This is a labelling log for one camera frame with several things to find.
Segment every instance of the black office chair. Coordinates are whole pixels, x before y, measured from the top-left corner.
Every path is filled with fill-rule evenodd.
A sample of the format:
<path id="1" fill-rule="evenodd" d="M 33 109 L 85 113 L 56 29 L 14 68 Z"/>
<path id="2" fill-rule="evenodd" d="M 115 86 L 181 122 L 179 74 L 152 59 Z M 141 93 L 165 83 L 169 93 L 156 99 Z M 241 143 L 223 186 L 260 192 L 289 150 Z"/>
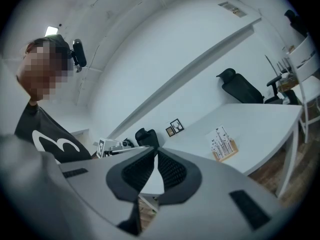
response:
<path id="1" fill-rule="evenodd" d="M 146 131 L 145 128 L 141 128 L 135 133 L 134 137 L 139 146 L 150 146 L 154 147 L 155 150 L 160 147 L 154 129 Z"/>
<path id="2" fill-rule="evenodd" d="M 236 73 L 233 68 L 227 68 L 221 74 L 217 75 L 223 80 L 222 89 L 228 94 L 235 97 L 241 103 L 255 103 L 255 104 L 283 104 L 284 100 L 277 96 L 278 90 L 276 82 L 281 79 L 281 76 L 277 76 L 266 86 L 272 86 L 274 97 L 267 99 L 264 102 L 264 96 L 245 79 L 241 74 Z M 282 92 L 284 97 L 288 97 L 290 105 L 298 105 L 298 99 L 293 90 L 287 90 Z"/>

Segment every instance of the cable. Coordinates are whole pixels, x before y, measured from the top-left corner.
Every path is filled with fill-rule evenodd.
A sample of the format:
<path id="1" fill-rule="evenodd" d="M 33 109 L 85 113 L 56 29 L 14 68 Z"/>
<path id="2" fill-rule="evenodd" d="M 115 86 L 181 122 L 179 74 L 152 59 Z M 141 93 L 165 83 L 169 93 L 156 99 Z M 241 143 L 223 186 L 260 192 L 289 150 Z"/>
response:
<path id="1" fill-rule="evenodd" d="M 99 43 L 99 45 L 97 46 L 97 48 L 95 49 L 93 58 L 92 58 L 92 60 L 91 60 L 91 64 L 90 64 L 90 66 L 88 67 L 88 69 L 86 70 L 85 77 L 82 79 L 82 82 L 80 83 L 80 87 L 79 87 L 79 90 L 78 90 L 78 96 L 77 96 L 76 102 L 75 102 L 75 105 L 76 105 L 76 106 L 78 105 L 78 100 L 79 100 L 79 96 L 80 96 L 80 91 L 81 91 L 82 84 L 84 83 L 84 79 L 87 78 L 88 71 L 89 71 L 89 69 L 91 68 L 92 63 L 94 62 L 94 59 L 95 59 L 95 56 L 96 56 L 96 53 L 97 53 L 99 47 L 100 47 L 100 43 Z"/>

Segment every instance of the white wall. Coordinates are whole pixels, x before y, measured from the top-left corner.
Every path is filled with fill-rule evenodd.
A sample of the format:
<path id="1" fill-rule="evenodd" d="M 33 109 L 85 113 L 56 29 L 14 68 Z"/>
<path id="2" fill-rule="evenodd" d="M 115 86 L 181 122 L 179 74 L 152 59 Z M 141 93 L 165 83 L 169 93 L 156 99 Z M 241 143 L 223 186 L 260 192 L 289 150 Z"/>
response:
<path id="1" fill-rule="evenodd" d="M 89 151 L 90 155 L 93 155 L 97 151 L 98 147 L 94 146 L 93 143 L 99 139 L 94 140 L 89 130 L 85 130 L 74 137 Z"/>
<path id="2" fill-rule="evenodd" d="M 218 5 L 226 1 L 247 16 Z M 259 14 L 237 0 L 179 0 L 148 18 L 106 66 L 89 104 L 93 127 L 107 137 L 186 66 L 257 20 Z"/>
<path id="3" fill-rule="evenodd" d="M 88 109 L 85 106 L 75 106 L 69 102 L 39 101 L 41 106 L 58 124 L 69 133 L 76 135 L 90 128 Z"/>
<path id="4" fill-rule="evenodd" d="M 145 128 L 147 131 L 154 129 L 159 144 L 163 145 L 170 138 L 166 133 L 166 128 L 176 118 L 180 120 L 184 128 L 187 128 L 222 104 L 237 103 L 237 100 L 222 90 L 223 82 L 216 77 L 227 68 L 235 69 L 262 95 L 268 95 L 269 89 L 266 83 L 267 80 L 274 78 L 275 74 L 266 63 L 264 54 L 268 54 L 268 50 L 263 46 L 257 34 L 251 34 L 151 110 L 117 139 L 129 138 L 137 144 L 135 133 L 140 128 Z"/>
<path id="5" fill-rule="evenodd" d="M 271 31 L 276 30 L 278 32 L 277 38 L 279 40 L 273 40 L 273 44 L 277 45 L 277 43 L 282 43 L 288 49 L 292 45 L 298 47 L 298 45 L 304 40 L 304 37 L 290 26 L 290 21 L 284 15 L 287 10 L 295 12 L 295 9 L 288 0 L 240 1 L 259 12 L 263 16 L 263 19 L 272 26 L 270 28 Z"/>

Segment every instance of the black t-shirt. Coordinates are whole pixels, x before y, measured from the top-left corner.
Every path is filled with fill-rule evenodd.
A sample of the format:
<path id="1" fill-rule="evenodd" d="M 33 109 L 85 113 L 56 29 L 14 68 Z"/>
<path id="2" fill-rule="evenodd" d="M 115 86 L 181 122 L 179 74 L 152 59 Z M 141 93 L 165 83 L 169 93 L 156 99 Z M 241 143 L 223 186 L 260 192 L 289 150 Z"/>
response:
<path id="1" fill-rule="evenodd" d="M 15 135 L 34 144 L 38 151 L 52 153 L 60 163 L 91 159 L 88 150 L 38 105 L 28 103 Z"/>

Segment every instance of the air vent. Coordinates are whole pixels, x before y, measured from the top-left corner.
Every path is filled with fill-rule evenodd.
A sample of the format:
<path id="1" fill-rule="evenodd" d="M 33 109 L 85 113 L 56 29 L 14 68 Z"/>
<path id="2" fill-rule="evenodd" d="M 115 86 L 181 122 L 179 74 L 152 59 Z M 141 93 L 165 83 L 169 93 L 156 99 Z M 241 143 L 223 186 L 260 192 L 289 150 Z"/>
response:
<path id="1" fill-rule="evenodd" d="M 237 15 L 239 18 L 242 18 L 243 16 L 246 16 L 246 14 L 240 10 L 238 7 L 235 7 L 229 2 L 223 2 L 220 3 L 219 6 L 225 8 L 226 10 L 232 12 L 234 15 Z"/>

